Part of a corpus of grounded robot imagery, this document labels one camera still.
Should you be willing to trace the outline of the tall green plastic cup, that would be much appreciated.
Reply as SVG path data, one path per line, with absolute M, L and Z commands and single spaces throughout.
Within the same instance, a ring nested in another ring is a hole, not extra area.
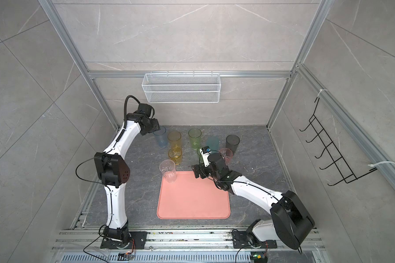
M 199 128 L 192 128 L 188 132 L 190 145 L 192 149 L 198 149 L 201 145 L 202 131 Z

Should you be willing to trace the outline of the clear plastic cup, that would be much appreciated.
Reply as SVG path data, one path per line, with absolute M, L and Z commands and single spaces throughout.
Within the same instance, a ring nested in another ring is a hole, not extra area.
M 173 183 L 177 179 L 176 164 L 172 160 L 164 160 L 159 165 L 159 170 L 163 178 L 168 183 Z

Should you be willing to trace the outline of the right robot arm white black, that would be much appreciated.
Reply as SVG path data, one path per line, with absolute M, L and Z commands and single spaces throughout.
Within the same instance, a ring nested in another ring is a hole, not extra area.
M 315 222 L 297 194 L 263 187 L 241 173 L 231 170 L 225 158 L 208 146 L 200 148 L 199 163 L 192 166 L 196 178 L 209 179 L 232 195 L 245 198 L 265 210 L 270 220 L 255 220 L 239 238 L 241 247 L 268 247 L 267 242 L 280 239 L 287 247 L 302 252 L 301 244 L 315 228 Z

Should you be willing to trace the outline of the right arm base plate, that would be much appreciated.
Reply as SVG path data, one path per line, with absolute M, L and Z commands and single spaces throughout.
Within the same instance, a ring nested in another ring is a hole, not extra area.
M 231 231 L 233 247 L 239 248 L 268 248 L 276 249 L 278 247 L 275 240 L 259 241 L 253 234 L 247 233 L 246 231 Z

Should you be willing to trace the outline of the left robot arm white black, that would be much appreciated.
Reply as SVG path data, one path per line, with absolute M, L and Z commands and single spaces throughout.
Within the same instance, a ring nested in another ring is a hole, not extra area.
M 97 184 L 103 185 L 107 200 L 107 220 L 99 236 L 103 238 L 102 249 L 144 249 L 147 233 L 130 232 L 125 208 L 125 189 L 131 171 L 125 161 L 126 153 L 135 137 L 160 130 L 154 118 L 154 108 L 141 103 L 129 95 L 124 102 L 124 122 L 115 139 L 103 151 L 97 152 L 94 161 L 97 170 Z

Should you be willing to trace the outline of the tall yellow plastic cup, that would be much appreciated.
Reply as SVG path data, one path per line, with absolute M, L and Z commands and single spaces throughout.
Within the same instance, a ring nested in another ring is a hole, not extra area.
M 172 149 L 182 148 L 182 135 L 178 131 L 171 131 L 167 136 Z

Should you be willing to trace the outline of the blue plastic cup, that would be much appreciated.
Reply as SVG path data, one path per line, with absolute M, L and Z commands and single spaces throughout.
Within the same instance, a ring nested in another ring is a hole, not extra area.
M 153 132 L 153 135 L 161 148 L 165 148 L 168 145 L 167 129 L 164 126 L 160 126 L 160 129 Z

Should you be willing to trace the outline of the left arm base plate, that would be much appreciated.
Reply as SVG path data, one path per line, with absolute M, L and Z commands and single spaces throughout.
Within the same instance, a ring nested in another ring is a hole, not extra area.
M 111 237 L 104 237 L 101 243 L 101 249 L 144 249 L 147 232 L 125 232 L 120 236 L 120 240 Z

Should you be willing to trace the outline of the pink tray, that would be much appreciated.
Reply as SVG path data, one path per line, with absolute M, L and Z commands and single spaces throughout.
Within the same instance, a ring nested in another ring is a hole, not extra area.
M 192 171 L 179 171 L 173 183 L 165 178 L 157 208 L 159 219 L 227 219 L 229 193 L 217 189 L 209 179 L 197 179 Z

